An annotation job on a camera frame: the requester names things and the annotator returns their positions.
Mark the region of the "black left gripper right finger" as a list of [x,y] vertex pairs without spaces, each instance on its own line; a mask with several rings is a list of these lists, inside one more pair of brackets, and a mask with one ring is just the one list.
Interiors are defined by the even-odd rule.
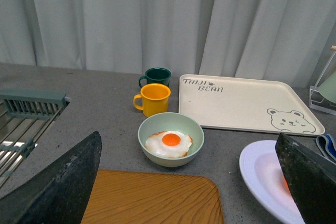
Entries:
[[281,133],[275,151],[305,223],[335,223],[335,163]]

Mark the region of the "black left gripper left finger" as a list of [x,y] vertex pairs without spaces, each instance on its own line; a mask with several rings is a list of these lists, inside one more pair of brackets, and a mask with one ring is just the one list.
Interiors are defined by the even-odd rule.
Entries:
[[95,131],[1,198],[1,223],[81,223],[101,151]]

